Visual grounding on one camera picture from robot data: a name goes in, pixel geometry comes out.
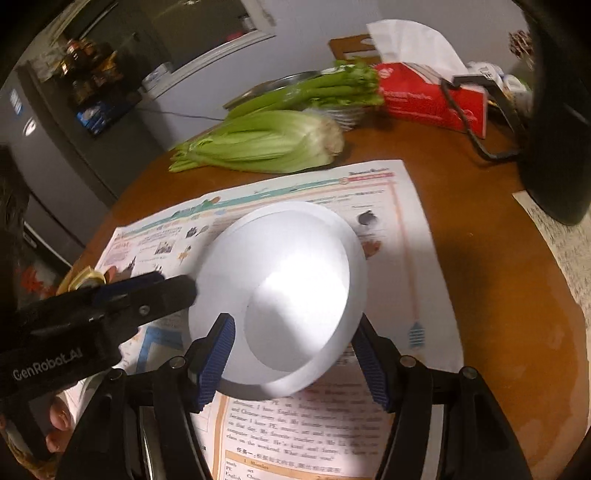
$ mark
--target round table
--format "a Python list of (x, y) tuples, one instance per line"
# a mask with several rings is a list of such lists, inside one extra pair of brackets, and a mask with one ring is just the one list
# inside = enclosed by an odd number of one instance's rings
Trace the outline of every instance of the round table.
[[(554, 479), (583, 439), (589, 409), (584, 318), (550, 250), (512, 197), (515, 164), (484, 164), (465, 135), (389, 118), (345, 134), (345, 159), (404, 160), (423, 204), (466, 365), (486, 379), (535, 478)], [(489, 126), (486, 145), (509, 139)], [(271, 178), (156, 159), (125, 191), (74, 265), (94, 266), (116, 226), (215, 190)]]

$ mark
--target handwritten paper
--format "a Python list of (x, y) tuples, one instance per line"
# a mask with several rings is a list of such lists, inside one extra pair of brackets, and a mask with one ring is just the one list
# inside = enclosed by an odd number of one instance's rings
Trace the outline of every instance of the handwritten paper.
[[(575, 302), (583, 310), (587, 334), (587, 360), (591, 353), (591, 215), (585, 214), (576, 226), (566, 226), (546, 215), (527, 192), (513, 197), (525, 209), (544, 237), (569, 286)], [(591, 369), (589, 371), (591, 386)], [(587, 428), (591, 426), (591, 395)]]

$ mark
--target refrigerator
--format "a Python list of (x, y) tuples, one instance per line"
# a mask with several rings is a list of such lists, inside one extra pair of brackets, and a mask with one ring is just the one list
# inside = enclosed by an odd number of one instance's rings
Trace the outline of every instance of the refrigerator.
[(0, 88), (0, 143), (31, 191), (27, 235), (69, 268), (119, 195), (163, 150), (134, 111), (93, 138), (32, 72), (17, 67)]

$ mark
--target bowl rim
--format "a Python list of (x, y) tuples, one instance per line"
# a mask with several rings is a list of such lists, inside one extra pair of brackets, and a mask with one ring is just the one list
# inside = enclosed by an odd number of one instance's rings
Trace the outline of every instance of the bowl rim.
[[(327, 207), (312, 202), (284, 201), (277, 202), (256, 209), (231, 224), (223, 231), (210, 245), (214, 246), (217, 241), (234, 234), (241, 227), (258, 218), (281, 212), (303, 212), (322, 220), (339, 238), (349, 263), (349, 294), (341, 315), (341, 319), (329, 338), (318, 353), (308, 362), (293, 372), (286, 372), (284, 376), (263, 384), (241, 384), (225, 379), (217, 388), (219, 392), (241, 400), (270, 400), (272, 398), (286, 397), (297, 391), (306, 388), (320, 378), (345, 351), (355, 334), (361, 316), (365, 309), (367, 299), (367, 264), (365, 254), (357, 235), (351, 226), (337, 213)], [(199, 287), (199, 274), (197, 272), (196, 282)], [(198, 313), (195, 311), (196, 304), (189, 309), (189, 330), (191, 339), (195, 340), (203, 336), (203, 332), (196, 333), (196, 330), (203, 323), (197, 320)]]

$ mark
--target cartoon illustration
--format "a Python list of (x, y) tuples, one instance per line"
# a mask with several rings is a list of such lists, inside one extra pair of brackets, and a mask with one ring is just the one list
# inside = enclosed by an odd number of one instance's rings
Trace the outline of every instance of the cartoon illustration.
[(219, 202), (222, 198), (221, 197), (214, 197), (211, 200), (204, 200), (203, 203), (201, 204), (202, 207), (210, 207), (211, 205), (215, 205), (217, 202)]
[(191, 250), (191, 245), (189, 245), (187, 248), (185, 248), (185, 250), (183, 252), (180, 252), (178, 254), (178, 264), (181, 265), (183, 263), (183, 260), (185, 258), (187, 258), (189, 256), (189, 250)]
[(197, 227), (196, 227), (196, 226), (194, 226), (194, 227), (190, 228), (190, 229), (187, 231), (187, 235), (185, 236), (185, 238), (190, 238), (190, 237), (192, 237), (192, 236), (197, 236), (197, 235), (199, 235), (200, 233), (207, 232), (208, 230), (209, 230), (209, 225), (205, 225), (205, 226), (204, 226), (204, 227), (202, 227), (202, 228), (201, 228), (201, 230), (199, 230), (199, 231), (197, 231)]
[(373, 257), (382, 248), (382, 241), (373, 239), (362, 240), (361, 247), (363, 247), (365, 258)]
[(133, 273), (134, 273), (135, 259), (136, 259), (136, 257), (134, 257), (134, 259), (131, 261), (131, 263), (129, 265), (127, 265), (127, 267), (125, 267), (124, 270), (117, 272), (117, 270), (115, 269), (115, 272), (111, 272), (110, 274), (113, 275), (113, 280), (111, 280), (111, 281), (121, 281), (121, 280), (127, 280), (128, 278), (131, 278), (131, 275), (133, 275)]
[(164, 242), (160, 242), (158, 244), (158, 248), (154, 252), (154, 255), (169, 254), (171, 251), (173, 251), (173, 245), (174, 245), (174, 240), (171, 240), (171, 241), (165, 240)]
[(425, 328), (415, 322), (408, 331), (408, 344), (410, 348), (422, 348), (425, 346)]
[(368, 210), (367, 212), (360, 214), (357, 217), (357, 221), (360, 225), (371, 226), (378, 221), (378, 217), (376, 217), (371, 210)]

